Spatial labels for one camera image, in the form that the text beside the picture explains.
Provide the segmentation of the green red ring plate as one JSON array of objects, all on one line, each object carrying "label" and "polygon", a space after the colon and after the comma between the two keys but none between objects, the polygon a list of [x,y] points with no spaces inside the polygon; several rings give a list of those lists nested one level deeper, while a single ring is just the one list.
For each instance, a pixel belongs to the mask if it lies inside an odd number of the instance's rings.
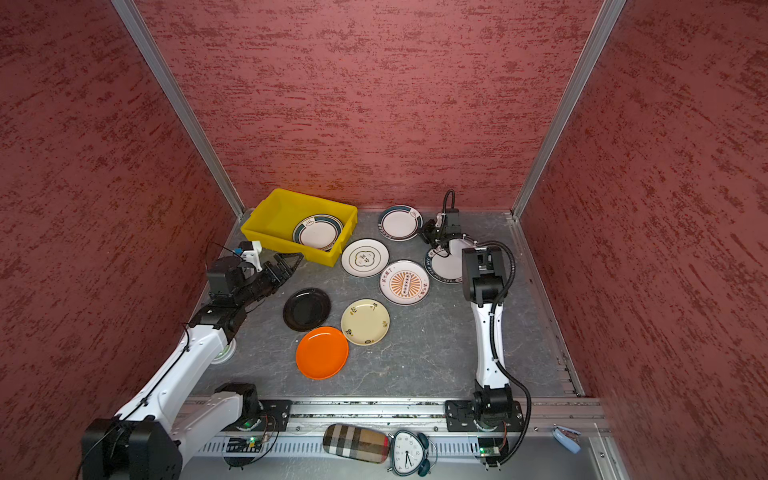
[{"label": "green red ring plate", "polygon": [[378,219],[379,232],[392,241],[414,238],[423,226],[420,212],[408,205],[394,205],[383,211]]}]

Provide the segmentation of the green rim HAO SHI plate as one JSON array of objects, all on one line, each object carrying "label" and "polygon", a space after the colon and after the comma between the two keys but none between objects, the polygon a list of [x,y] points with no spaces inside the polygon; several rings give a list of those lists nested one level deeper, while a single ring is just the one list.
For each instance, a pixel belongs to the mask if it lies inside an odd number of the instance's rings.
[{"label": "green rim HAO SHI plate", "polygon": [[438,282],[460,284],[462,282],[462,253],[474,248],[475,243],[465,238],[455,238],[443,248],[430,249],[425,255],[424,265],[428,274]]}]

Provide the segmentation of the large green rim plate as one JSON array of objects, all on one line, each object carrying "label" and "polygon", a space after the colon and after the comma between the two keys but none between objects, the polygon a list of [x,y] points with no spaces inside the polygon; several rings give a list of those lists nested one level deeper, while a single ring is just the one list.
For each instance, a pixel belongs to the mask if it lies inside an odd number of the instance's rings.
[{"label": "large green rim plate", "polygon": [[343,228],[344,223],[333,215],[309,216],[295,226],[292,241],[317,250],[330,251]]}]

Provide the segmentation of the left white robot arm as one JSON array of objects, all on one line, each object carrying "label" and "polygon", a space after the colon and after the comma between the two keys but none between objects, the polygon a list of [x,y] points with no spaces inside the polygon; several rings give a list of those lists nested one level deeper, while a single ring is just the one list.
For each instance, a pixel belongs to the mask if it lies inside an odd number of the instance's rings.
[{"label": "left white robot arm", "polygon": [[229,383],[196,413],[177,419],[202,375],[228,347],[250,305],[275,294],[295,273],[300,253],[259,258],[259,243],[214,261],[208,300],[183,326],[172,354],[110,418],[94,420],[81,439],[78,479],[177,479],[190,458],[225,427],[257,420],[252,384]]}]

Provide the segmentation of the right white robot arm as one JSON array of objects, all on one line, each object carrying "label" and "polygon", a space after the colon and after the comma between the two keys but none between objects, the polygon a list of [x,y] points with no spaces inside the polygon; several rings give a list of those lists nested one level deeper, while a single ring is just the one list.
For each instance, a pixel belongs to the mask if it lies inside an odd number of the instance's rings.
[{"label": "right white robot arm", "polygon": [[461,247],[467,236],[459,210],[445,207],[424,224],[420,235],[432,247],[461,261],[464,298],[470,303],[476,327],[478,361],[472,399],[474,422],[492,431],[519,426],[522,414],[512,394],[512,380],[503,361],[503,303],[516,274],[516,261],[508,245],[490,240]]}]

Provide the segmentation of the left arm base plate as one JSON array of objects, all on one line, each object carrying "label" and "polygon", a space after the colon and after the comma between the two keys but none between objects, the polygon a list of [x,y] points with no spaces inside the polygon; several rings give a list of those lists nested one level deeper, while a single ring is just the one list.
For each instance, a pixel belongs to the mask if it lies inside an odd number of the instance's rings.
[{"label": "left arm base plate", "polygon": [[290,418],[291,400],[259,400],[246,403],[233,428],[241,432],[285,431]]}]

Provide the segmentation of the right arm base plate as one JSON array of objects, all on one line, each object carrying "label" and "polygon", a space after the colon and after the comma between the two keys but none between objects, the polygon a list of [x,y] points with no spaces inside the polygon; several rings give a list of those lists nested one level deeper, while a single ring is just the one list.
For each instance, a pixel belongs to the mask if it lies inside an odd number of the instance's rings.
[{"label": "right arm base plate", "polygon": [[447,400],[444,413],[449,432],[520,432],[524,420],[517,401],[495,405],[482,400]]}]

